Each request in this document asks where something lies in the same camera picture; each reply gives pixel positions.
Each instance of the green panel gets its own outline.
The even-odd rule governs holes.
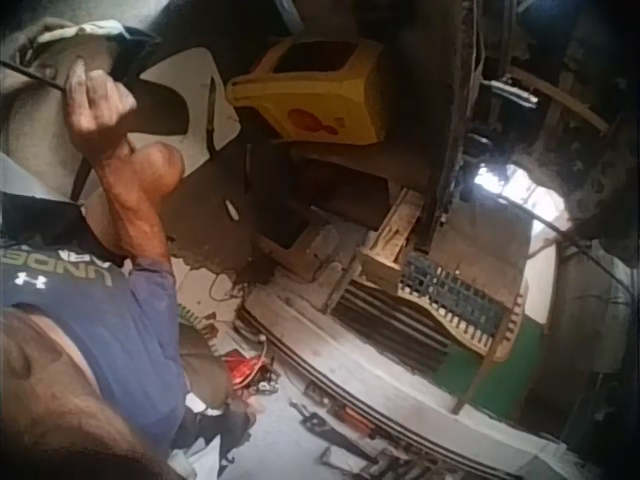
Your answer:
[[[542,325],[525,317],[511,355],[506,361],[493,366],[479,385],[471,404],[510,419],[541,360],[542,336]],[[481,363],[479,355],[452,344],[445,361],[435,373],[434,381],[451,394],[461,395],[469,388]]]

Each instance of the blue t-shirt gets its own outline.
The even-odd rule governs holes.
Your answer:
[[[0,303],[41,309],[76,344],[102,397],[168,454],[185,409],[175,278],[141,260],[129,276],[69,250],[0,250]]]

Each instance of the under armour logo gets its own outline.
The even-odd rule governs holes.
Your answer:
[[[15,282],[18,285],[24,285],[24,282],[29,282],[29,283],[33,283],[36,286],[36,288],[45,288],[47,279],[42,275],[38,275],[38,278],[34,279],[27,276],[26,272],[20,272],[18,273],[18,278],[16,278]]]

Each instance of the metal grate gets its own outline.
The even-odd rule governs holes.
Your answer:
[[[487,335],[494,335],[507,308],[460,280],[425,255],[412,252],[404,266],[402,287],[428,297]]]

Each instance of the black cable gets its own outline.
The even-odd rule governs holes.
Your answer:
[[[627,292],[633,298],[633,290],[631,290],[622,280],[620,280],[618,277],[616,277],[611,272],[611,270],[609,270],[597,258],[595,258],[591,254],[591,252],[589,250],[585,249],[582,245],[580,245],[577,241],[575,241],[570,235],[568,235],[564,230],[559,229],[558,227],[556,227],[550,221],[545,220],[540,215],[532,212],[527,207],[525,207],[523,205],[520,205],[519,203],[511,200],[509,197],[505,197],[504,195],[500,195],[500,194],[496,194],[496,197],[499,200],[504,200],[505,202],[509,203],[510,205],[513,205],[514,207],[519,209],[521,212],[525,213],[526,215],[529,215],[530,217],[534,218],[535,220],[537,220],[538,222],[543,224],[548,229],[553,230],[563,240],[565,240],[566,242],[571,244],[573,247],[578,249],[578,251],[580,253],[582,253],[585,257],[587,257],[589,260],[591,260],[598,268],[600,268],[600,270],[602,270],[604,273],[606,273],[607,276],[609,276],[614,282],[616,282],[618,285],[620,285],[623,288],[623,290],[625,292]]]
[[[44,78],[41,75],[38,75],[37,73],[33,72],[32,70],[29,70],[27,68],[21,67],[20,65],[17,65],[13,62],[10,62],[8,60],[3,60],[0,59],[0,65],[2,65],[5,68],[8,68],[9,70],[12,70],[24,77],[30,78],[31,80],[35,80],[37,82],[40,83],[44,83],[45,85],[47,85],[48,87],[53,88],[54,90],[58,90],[59,92],[64,93],[65,92],[65,88],[60,85],[59,83],[54,82],[53,80],[49,80],[48,78]]]

